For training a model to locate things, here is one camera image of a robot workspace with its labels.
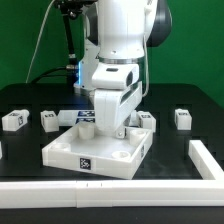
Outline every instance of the white block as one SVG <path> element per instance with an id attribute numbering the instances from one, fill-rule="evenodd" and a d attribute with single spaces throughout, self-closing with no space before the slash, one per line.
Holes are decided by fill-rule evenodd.
<path id="1" fill-rule="evenodd" d="M 224 180 L 222 168 L 200 140 L 191 140 L 189 156 L 204 180 Z"/>
<path id="2" fill-rule="evenodd" d="M 58 118 L 54 111 L 43 111 L 41 115 L 41 124 L 45 132 L 59 131 Z"/>
<path id="3" fill-rule="evenodd" d="M 0 208 L 76 207 L 76 181 L 0 183 Z"/>
<path id="4" fill-rule="evenodd" d="M 17 131 L 27 123 L 28 110 L 14 110 L 2 118 L 4 131 Z"/>
<path id="5" fill-rule="evenodd" d="M 191 130 L 192 117 L 188 110 L 175 110 L 175 124 L 178 130 Z"/>
<path id="6" fill-rule="evenodd" d="M 139 126 L 156 132 L 156 119 L 149 112 L 138 111 L 137 115 L 140 120 Z"/>
<path id="7" fill-rule="evenodd" d="M 60 110 L 59 126 L 74 126 L 80 121 L 95 122 L 94 110 Z"/>
<path id="8" fill-rule="evenodd" d="M 79 122 L 79 138 L 89 140 L 94 138 L 95 124 L 89 122 Z"/>
<path id="9" fill-rule="evenodd" d="M 224 184 L 216 180 L 113 181 L 112 188 L 119 207 L 224 205 Z"/>

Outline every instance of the green wall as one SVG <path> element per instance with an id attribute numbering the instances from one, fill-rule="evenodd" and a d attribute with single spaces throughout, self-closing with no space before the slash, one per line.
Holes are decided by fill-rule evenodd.
<path id="1" fill-rule="evenodd" d="M 25 82 L 50 0 L 0 2 L 0 88 L 3 88 Z M 224 107 L 224 1 L 168 0 L 168 3 L 173 29 L 163 45 L 149 49 L 150 81 L 195 84 Z M 80 26 L 80 20 L 72 23 L 78 37 Z M 82 44 L 76 38 L 79 58 Z M 61 14 L 52 9 L 30 79 L 66 63 L 67 44 Z"/>

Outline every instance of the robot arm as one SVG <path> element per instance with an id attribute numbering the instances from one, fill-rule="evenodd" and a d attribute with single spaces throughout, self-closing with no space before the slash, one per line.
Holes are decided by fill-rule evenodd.
<path id="1" fill-rule="evenodd" d="M 100 62 L 92 85 L 96 126 L 104 133 L 119 130 L 142 100 L 138 60 L 145 55 L 143 40 L 152 33 L 158 1 L 98 1 Z"/>

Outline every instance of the cable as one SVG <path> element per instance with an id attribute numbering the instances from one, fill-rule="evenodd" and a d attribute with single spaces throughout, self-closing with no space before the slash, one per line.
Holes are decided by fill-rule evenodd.
<path id="1" fill-rule="evenodd" d="M 146 47 L 146 39 L 145 35 L 143 38 L 143 43 L 144 43 L 144 51 L 145 51 L 145 80 L 146 80 L 146 89 L 142 97 L 147 96 L 149 92 L 149 66 L 148 66 L 148 52 L 147 52 L 147 47 Z"/>
<path id="2" fill-rule="evenodd" d="M 47 77 L 47 76 L 53 77 L 55 75 L 49 75 L 49 74 L 56 72 L 56 71 L 62 71 L 62 70 L 67 70 L 67 68 L 66 67 L 58 67 L 58 68 L 50 69 L 50 70 L 44 72 L 43 74 L 41 74 L 40 76 L 38 76 L 37 78 L 35 78 L 34 80 L 32 80 L 31 83 L 37 83 L 40 79 Z"/>
<path id="3" fill-rule="evenodd" d="M 45 75 L 45 76 L 39 77 L 39 79 L 36 82 L 38 82 L 42 78 L 52 78 L 52 77 L 62 77 L 62 76 L 68 77 L 70 75 L 69 74 L 64 74 L 64 75 Z"/>
<path id="4" fill-rule="evenodd" d="M 42 22 L 42 25 L 41 25 L 41 28 L 40 28 L 40 32 L 39 32 L 39 35 L 38 35 L 36 47 L 35 47 L 35 50 L 34 50 L 34 53 L 33 53 L 33 57 L 32 57 L 31 63 L 30 63 L 29 71 L 28 71 L 27 78 L 26 78 L 26 83 L 28 83 L 28 81 L 29 81 L 30 73 L 31 73 L 31 70 L 32 70 L 32 67 L 33 67 L 33 62 L 35 60 L 37 50 L 39 48 L 39 44 L 40 44 L 40 40 L 41 40 L 41 37 L 42 37 L 42 34 L 43 34 L 43 30 L 44 30 L 44 27 L 45 27 L 50 9 L 51 9 L 52 5 L 54 4 L 54 2 L 55 2 L 55 0 L 52 0 L 51 3 L 49 4 L 47 10 L 46 10 L 46 13 L 45 13 L 45 16 L 44 16 L 44 19 L 43 19 L 43 22 Z"/>

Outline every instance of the black tabletop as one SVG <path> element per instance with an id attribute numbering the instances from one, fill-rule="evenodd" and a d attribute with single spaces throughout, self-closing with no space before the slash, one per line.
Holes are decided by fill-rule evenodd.
<path id="1" fill-rule="evenodd" d="M 187 109 L 191 131 L 178 131 L 175 109 Z M 17 132 L 2 131 L 0 181 L 111 180 L 42 165 L 41 149 L 61 135 L 45 133 L 40 112 L 93 109 L 85 96 L 75 95 L 64 84 L 15 84 L 0 91 L 0 117 L 13 110 L 28 109 L 28 124 Z M 224 168 L 224 110 L 199 88 L 185 84 L 151 84 L 137 110 L 149 111 L 157 120 L 153 145 L 133 179 L 201 179 L 188 157 L 189 140 L 201 140 Z M 3 223 L 217 223 L 224 218 L 222 207 L 134 207 L 0 210 Z"/>

